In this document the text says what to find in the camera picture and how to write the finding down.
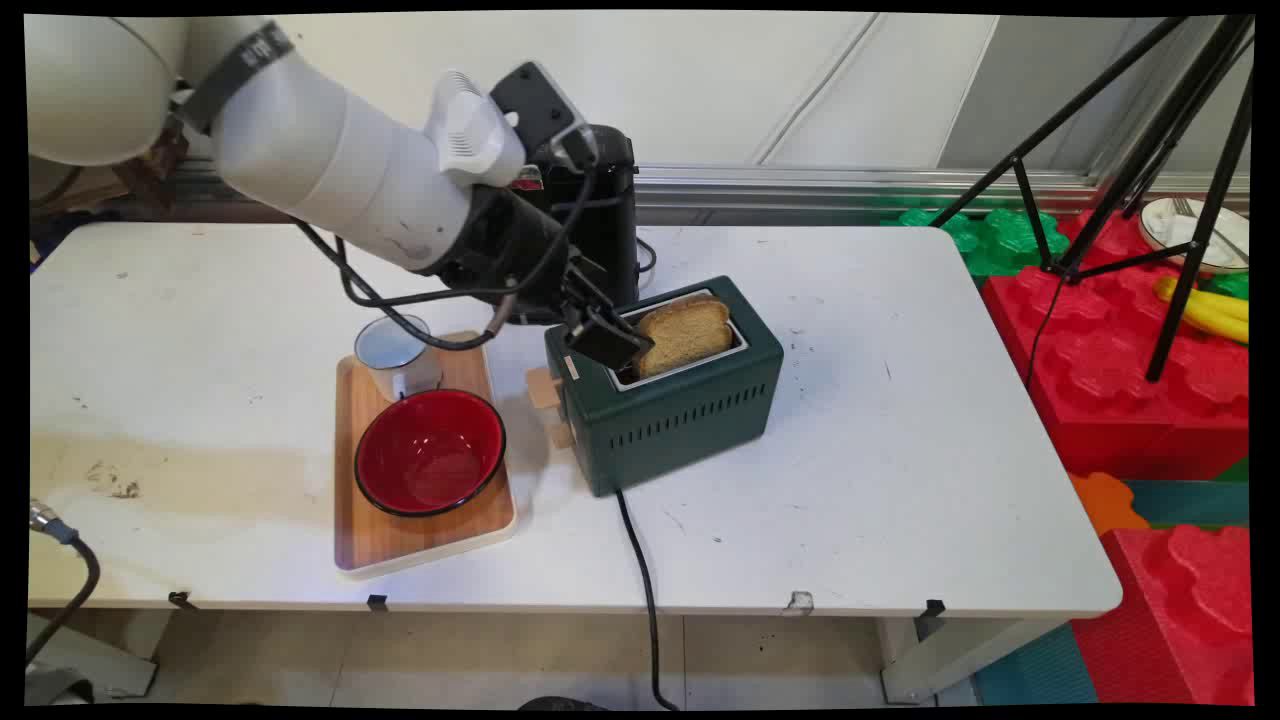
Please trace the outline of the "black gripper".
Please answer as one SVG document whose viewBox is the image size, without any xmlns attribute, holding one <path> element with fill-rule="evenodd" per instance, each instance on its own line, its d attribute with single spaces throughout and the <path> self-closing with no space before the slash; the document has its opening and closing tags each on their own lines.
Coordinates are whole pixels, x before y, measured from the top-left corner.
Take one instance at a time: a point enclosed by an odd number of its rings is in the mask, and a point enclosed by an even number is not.
<svg viewBox="0 0 1280 720">
<path fill-rule="evenodd" d="M 613 372 L 650 352 L 655 342 L 625 319 L 600 287 L 605 269 L 571 246 L 571 234 L 593 187 L 585 184 L 562 220 L 511 190 L 476 184 L 453 246 L 425 274 L 443 290 L 421 304 L 476 299 L 493 307 L 513 301 L 507 323 L 564 323 L 567 348 Z"/>
</svg>

